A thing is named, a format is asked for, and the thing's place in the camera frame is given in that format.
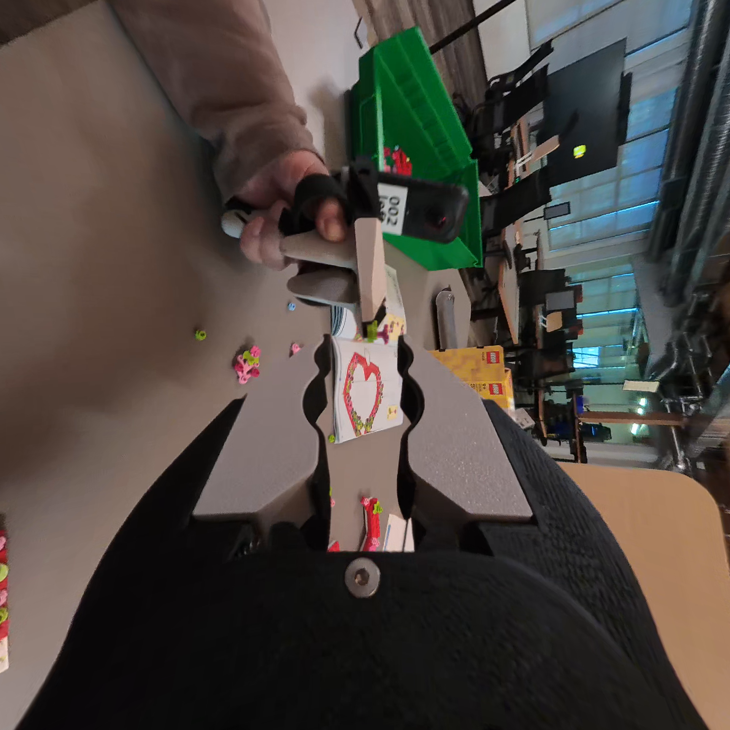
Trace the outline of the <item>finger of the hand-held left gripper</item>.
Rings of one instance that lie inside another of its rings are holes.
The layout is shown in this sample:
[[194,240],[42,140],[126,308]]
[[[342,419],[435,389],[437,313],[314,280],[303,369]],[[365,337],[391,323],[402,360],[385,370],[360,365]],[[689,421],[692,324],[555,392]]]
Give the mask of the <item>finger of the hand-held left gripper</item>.
[[381,221],[378,217],[361,217],[355,220],[354,232],[361,329],[368,340],[386,311],[388,278]]

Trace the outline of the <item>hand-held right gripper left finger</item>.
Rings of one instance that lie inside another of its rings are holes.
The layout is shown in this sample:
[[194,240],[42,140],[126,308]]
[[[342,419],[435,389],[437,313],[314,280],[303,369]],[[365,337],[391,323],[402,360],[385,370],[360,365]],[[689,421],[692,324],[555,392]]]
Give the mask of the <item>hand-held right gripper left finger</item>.
[[328,404],[332,338],[274,363],[247,394],[193,510],[200,521],[303,528],[325,551],[332,506],[325,436],[317,420]]

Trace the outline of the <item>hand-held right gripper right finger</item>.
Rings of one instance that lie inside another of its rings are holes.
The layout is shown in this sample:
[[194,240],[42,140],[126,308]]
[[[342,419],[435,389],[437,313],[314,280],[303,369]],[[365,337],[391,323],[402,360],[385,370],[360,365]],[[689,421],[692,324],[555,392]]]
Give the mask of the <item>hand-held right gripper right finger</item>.
[[532,530],[534,511],[485,402],[408,335],[398,341],[397,500],[406,550],[489,552],[489,531]]

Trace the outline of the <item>person's left forearm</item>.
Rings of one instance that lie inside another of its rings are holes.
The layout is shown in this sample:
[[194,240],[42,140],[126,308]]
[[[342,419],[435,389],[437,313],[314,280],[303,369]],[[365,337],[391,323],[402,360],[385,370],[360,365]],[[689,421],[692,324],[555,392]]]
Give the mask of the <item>person's left forearm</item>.
[[110,2],[179,116],[213,149],[224,199],[296,152],[325,174],[262,2]]

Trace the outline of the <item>yellow lego box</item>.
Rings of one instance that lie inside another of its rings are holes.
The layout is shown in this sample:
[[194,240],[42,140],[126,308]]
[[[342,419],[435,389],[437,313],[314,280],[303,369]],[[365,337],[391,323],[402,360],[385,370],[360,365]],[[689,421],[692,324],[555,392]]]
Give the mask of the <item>yellow lego box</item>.
[[481,399],[513,411],[513,375],[500,345],[430,351],[430,354],[466,383]]

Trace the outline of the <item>pink and green lego cluster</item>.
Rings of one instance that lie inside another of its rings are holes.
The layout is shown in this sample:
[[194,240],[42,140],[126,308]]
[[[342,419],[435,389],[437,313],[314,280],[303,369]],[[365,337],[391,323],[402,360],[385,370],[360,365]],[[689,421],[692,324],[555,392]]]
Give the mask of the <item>pink and green lego cluster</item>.
[[260,347],[256,344],[236,354],[233,370],[241,386],[247,385],[251,379],[260,377],[260,354]]

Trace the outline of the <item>lego instruction booklet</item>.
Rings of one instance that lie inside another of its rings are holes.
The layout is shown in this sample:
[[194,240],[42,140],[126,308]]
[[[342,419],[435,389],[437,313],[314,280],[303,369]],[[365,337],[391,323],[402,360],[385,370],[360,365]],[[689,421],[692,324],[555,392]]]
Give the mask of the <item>lego instruction booklet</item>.
[[335,444],[403,424],[398,344],[333,339],[332,375]]

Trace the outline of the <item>person's left hand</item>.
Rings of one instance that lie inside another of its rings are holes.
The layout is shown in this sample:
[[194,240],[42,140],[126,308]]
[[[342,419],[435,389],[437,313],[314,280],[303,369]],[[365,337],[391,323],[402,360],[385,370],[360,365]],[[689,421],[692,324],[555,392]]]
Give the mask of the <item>person's left hand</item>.
[[328,167],[317,155],[294,151],[267,164],[246,182],[235,196],[259,211],[244,226],[240,237],[241,251],[248,260],[275,271],[287,267],[280,250],[280,215],[292,206],[296,188],[304,178],[328,174]]

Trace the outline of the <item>clear plastic bag with sheet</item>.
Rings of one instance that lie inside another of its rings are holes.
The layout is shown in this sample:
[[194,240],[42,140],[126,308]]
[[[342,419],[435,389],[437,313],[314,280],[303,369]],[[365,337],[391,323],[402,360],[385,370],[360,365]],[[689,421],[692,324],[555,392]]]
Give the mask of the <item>clear plastic bag with sheet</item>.
[[414,552],[415,540],[413,521],[394,514],[388,516],[385,537],[382,542],[383,552]]

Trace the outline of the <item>green plastic bin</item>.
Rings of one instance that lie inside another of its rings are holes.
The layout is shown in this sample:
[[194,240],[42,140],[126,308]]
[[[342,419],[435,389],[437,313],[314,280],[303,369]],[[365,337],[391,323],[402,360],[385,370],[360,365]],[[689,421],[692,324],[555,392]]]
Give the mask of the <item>green plastic bin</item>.
[[416,179],[464,187],[470,195],[459,235],[442,244],[408,236],[382,223],[385,241],[424,269],[466,269],[482,264],[478,163],[459,116],[418,28],[397,33],[359,60],[351,88],[350,152],[380,170],[386,151],[402,153]]

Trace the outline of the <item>black office chair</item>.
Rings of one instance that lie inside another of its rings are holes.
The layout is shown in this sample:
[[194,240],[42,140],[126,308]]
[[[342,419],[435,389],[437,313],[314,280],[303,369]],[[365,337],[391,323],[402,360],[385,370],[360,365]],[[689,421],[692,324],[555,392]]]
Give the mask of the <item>black office chair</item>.
[[542,62],[552,51],[549,40],[519,67],[490,80],[485,97],[473,109],[467,128],[472,157],[478,162],[480,172],[492,174],[494,169],[507,163],[507,143],[496,147],[495,137],[508,132],[548,97],[548,67]]

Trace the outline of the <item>black tripod pole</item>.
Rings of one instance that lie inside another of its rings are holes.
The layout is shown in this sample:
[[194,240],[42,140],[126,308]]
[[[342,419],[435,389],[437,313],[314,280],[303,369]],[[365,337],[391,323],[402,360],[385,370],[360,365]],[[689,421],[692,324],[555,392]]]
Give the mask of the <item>black tripod pole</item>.
[[479,25],[486,22],[496,14],[500,13],[502,10],[505,10],[512,4],[514,4],[516,1],[512,0],[504,0],[504,1],[498,1],[494,3],[493,5],[489,6],[486,10],[483,12],[476,14],[474,18],[470,19],[463,25],[459,26],[454,31],[450,32],[448,35],[444,36],[441,40],[437,41],[436,43],[432,44],[428,50],[430,54],[433,56],[437,54],[438,52],[441,52],[444,50],[447,46],[451,45],[454,41],[461,39],[465,35],[467,35],[472,30],[475,30],[478,28]]

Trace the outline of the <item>light wooden board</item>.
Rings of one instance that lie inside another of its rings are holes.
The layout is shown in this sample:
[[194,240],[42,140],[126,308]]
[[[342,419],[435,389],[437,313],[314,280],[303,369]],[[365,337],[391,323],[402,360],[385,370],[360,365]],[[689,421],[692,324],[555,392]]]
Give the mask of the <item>light wooden board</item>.
[[559,463],[631,564],[663,647],[709,728],[729,728],[729,578],[716,501],[689,477]]

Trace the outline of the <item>red lego heart frame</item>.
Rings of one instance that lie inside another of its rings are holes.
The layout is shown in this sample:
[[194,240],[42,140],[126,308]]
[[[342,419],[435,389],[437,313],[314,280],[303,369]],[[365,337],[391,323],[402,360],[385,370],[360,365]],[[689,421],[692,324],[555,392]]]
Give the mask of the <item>red lego heart frame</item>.
[[360,498],[362,525],[356,525],[355,509],[352,506],[336,506],[330,496],[330,517],[328,552],[354,551],[377,552],[381,545],[382,505],[376,497]]

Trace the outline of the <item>black wall panel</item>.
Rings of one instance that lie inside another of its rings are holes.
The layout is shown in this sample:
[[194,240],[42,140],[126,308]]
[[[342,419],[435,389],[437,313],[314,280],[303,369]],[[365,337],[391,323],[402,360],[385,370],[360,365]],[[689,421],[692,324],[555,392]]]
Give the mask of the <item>black wall panel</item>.
[[617,166],[632,93],[625,51],[622,39],[547,76],[549,94],[536,141],[559,137],[559,146],[547,156],[551,187]]

